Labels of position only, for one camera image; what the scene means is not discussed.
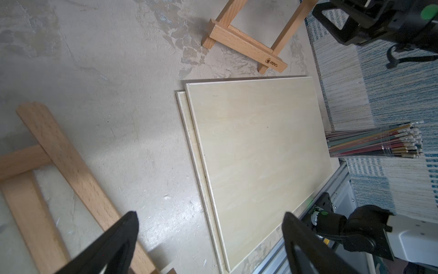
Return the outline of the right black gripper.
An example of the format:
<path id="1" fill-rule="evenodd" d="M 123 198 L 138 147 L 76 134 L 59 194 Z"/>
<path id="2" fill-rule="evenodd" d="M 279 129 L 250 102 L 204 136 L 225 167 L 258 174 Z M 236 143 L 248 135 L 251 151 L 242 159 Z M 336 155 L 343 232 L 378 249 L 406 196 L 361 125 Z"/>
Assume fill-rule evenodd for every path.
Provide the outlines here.
<path id="1" fill-rule="evenodd" d="M 348 12 L 335 5 L 337 2 L 362 12 L 368 1 L 326 1 L 315 5 L 313 17 L 342 45 L 364 46 L 379 40 L 401 45 L 424 44 L 424 1 L 375 1 L 366 10 L 373 18 L 370 27 L 360 26 Z"/>

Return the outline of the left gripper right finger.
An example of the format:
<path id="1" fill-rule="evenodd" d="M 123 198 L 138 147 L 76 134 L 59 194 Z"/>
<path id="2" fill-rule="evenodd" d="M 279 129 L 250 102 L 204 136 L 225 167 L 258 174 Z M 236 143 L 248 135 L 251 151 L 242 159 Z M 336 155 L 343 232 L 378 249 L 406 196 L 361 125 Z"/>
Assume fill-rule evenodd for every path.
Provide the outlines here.
<path id="1" fill-rule="evenodd" d="M 282 222 L 282 233 L 290 270 L 303 274 L 305 265 L 300 263 L 296 248 L 308 258 L 320 274 L 355 274 L 357 271 L 342 260 L 316 234 L 291 212 L 286 212 Z"/>

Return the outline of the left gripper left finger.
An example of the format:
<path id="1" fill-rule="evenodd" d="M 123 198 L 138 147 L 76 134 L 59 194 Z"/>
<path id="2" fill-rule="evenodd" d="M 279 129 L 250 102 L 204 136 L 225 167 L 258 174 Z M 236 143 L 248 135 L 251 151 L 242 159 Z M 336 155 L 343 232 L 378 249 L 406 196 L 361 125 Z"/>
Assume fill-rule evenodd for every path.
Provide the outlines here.
<path id="1" fill-rule="evenodd" d="M 138 232 L 138 215 L 130 211 L 57 273 L 127 274 Z"/>

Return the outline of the light wooden board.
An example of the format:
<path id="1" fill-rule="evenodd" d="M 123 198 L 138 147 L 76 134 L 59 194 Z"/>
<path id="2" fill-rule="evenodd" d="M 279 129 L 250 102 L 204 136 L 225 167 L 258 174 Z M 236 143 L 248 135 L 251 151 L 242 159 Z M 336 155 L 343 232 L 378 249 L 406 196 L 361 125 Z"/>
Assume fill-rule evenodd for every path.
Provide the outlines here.
<path id="1" fill-rule="evenodd" d="M 185 91 L 177 91 L 176 99 L 184 126 L 190 155 L 195 170 L 200 197 L 203 202 L 205 219 L 209 227 L 217 265 L 221 274 L 228 274 L 224 252 L 221 246 L 220 233 L 214 217 L 214 206 L 209 193 L 208 182 L 204 172 L 203 161 L 198 147 L 196 129 L 190 112 L 189 100 Z"/>
<path id="2" fill-rule="evenodd" d="M 314 81 L 188 83 L 186 96 L 232 272 L 334 172 Z"/>

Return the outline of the small wooden easel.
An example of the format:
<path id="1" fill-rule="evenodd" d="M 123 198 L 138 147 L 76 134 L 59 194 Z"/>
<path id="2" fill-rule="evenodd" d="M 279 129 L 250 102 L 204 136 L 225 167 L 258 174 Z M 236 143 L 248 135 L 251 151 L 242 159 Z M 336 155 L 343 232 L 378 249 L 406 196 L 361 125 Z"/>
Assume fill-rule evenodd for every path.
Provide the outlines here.
<path id="1" fill-rule="evenodd" d="M 145 107 L 80 107 L 54 109 L 99 184 L 120 213 L 134 210 L 140 221 L 139 236 L 161 273 L 175 267 L 153 219 L 159 219 L 158 166 L 147 151 L 146 134 L 154 132 L 153 112 Z M 76 257 L 102 234 L 102 229 L 65 178 L 54 166 L 34 171 L 57 230 L 71 257 Z"/>
<path id="2" fill-rule="evenodd" d="M 217 19 L 209 21 L 208 33 L 203 38 L 201 45 L 206 49 L 211 49 L 215 43 L 221 43 L 258 62 L 257 70 L 260 74 L 266 73 L 268 69 L 281 73 L 287 68 L 287 64 L 278 56 L 279 53 L 303 24 L 317 3 L 315 0 L 302 1 L 272 47 L 268 48 L 231 25 L 231 22 L 242 10 L 246 1 L 230 0 L 222 9 Z"/>

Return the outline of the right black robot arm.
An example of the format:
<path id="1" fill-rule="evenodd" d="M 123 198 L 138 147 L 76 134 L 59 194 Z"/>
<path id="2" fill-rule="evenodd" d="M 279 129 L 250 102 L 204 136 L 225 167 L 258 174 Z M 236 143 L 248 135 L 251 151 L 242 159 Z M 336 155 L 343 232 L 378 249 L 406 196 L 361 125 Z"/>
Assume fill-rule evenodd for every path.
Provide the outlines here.
<path id="1" fill-rule="evenodd" d="M 321 225 L 348 251 L 438 264 L 438 3 L 319 1 L 306 21 L 357 208 Z"/>

